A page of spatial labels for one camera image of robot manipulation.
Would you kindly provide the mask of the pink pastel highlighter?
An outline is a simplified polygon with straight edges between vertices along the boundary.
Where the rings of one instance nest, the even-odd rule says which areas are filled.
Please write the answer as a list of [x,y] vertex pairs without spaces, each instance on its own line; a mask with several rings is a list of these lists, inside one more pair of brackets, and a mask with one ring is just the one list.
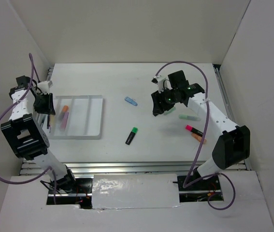
[[65,131],[68,122],[69,112],[65,112],[61,120],[60,130]]

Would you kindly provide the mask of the black refill pen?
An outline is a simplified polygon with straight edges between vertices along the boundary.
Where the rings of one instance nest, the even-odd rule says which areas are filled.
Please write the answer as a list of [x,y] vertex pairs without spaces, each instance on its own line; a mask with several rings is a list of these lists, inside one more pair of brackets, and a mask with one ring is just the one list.
[[47,124],[46,124],[46,128],[47,128],[47,129],[50,128],[50,115],[47,115]]

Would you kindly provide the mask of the pink cap black highlighter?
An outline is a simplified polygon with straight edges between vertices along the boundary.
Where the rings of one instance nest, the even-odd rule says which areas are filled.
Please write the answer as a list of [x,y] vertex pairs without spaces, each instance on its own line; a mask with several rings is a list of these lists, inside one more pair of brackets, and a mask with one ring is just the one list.
[[197,135],[199,135],[201,137],[203,136],[203,132],[201,132],[200,130],[198,130],[198,129],[190,126],[190,125],[186,125],[185,129],[188,130],[188,131],[190,131],[190,132],[192,132],[192,133],[195,133],[195,134],[197,134]]

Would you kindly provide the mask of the mint L-point highlighter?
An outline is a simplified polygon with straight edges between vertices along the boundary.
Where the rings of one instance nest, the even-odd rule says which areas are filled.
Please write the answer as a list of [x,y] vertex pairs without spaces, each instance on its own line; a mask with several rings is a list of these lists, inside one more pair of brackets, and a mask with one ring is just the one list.
[[201,121],[201,118],[198,116],[179,115],[179,118],[183,120]]

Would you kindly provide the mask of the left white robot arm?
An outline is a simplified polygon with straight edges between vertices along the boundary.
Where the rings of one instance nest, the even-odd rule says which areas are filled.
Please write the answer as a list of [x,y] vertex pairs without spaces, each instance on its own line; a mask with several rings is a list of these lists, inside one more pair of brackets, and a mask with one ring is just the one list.
[[56,114],[49,86],[35,84],[27,76],[16,78],[16,82],[9,92],[14,106],[9,120],[1,124],[1,132],[18,158],[32,161],[48,173],[51,187],[65,193],[76,191],[77,180],[49,150],[48,137],[35,116]]

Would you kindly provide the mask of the green cap black highlighter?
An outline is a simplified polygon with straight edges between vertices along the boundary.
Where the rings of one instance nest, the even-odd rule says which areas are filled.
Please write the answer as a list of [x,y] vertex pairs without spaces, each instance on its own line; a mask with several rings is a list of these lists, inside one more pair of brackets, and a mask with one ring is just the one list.
[[131,130],[129,136],[127,137],[125,141],[125,144],[130,145],[137,132],[138,132],[138,128],[133,127],[133,129]]

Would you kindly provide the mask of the yellow pastel highlighter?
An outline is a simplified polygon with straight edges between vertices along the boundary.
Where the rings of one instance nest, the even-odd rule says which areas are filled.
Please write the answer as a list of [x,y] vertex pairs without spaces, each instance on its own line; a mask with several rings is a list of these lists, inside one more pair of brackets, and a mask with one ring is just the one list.
[[51,127],[54,126],[54,120],[55,120],[55,116],[54,115],[50,115],[50,126]]

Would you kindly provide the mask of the orange cap clear highlighter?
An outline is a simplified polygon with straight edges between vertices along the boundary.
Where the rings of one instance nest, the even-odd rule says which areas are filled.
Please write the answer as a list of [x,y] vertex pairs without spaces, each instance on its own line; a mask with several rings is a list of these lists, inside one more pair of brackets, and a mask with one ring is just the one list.
[[62,120],[64,118],[65,113],[69,110],[67,105],[64,105],[59,113],[58,120]]

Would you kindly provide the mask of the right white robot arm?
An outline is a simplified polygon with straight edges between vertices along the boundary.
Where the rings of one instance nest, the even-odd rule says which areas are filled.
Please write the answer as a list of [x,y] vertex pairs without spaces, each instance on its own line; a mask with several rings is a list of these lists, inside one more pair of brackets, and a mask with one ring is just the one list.
[[205,189],[210,183],[211,174],[221,172],[249,157],[249,128],[238,126],[224,115],[208,99],[199,84],[188,82],[183,71],[174,72],[168,77],[155,76],[152,82],[158,86],[158,90],[151,94],[154,116],[171,110],[176,103],[182,103],[206,121],[216,140],[211,157],[194,168],[184,186],[193,181],[197,189]]

